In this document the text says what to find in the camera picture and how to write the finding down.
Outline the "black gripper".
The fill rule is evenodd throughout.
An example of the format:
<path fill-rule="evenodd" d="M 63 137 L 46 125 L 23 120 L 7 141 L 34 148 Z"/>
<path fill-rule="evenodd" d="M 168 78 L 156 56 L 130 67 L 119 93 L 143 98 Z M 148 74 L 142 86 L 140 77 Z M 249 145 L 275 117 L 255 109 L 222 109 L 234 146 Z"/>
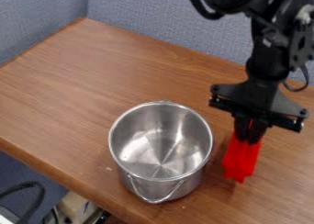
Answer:
<path fill-rule="evenodd" d="M 278 82 L 249 78 L 238 84 L 211 86 L 210 106 L 230 112 L 234 117 L 237 139 L 257 144 L 267 130 L 267 124 L 299 132 L 309 111 L 287 98 Z"/>

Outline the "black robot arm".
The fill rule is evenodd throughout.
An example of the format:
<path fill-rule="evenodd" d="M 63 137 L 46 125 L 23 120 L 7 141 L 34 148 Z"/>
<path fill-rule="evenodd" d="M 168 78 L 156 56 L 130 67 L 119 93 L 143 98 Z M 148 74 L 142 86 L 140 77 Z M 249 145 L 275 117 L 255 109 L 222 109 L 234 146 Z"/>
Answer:
<path fill-rule="evenodd" d="M 235 138 L 257 143 L 273 126 L 301 131 L 309 116 L 279 91 L 302 91 L 287 84 L 290 73 L 309 76 L 314 61 L 314 0 L 190 0 L 199 14 L 219 20 L 245 14 L 251 19 L 253 51 L 247 79 L 239 84 L 211 86 L 210 106 L 234 117 Z"/>

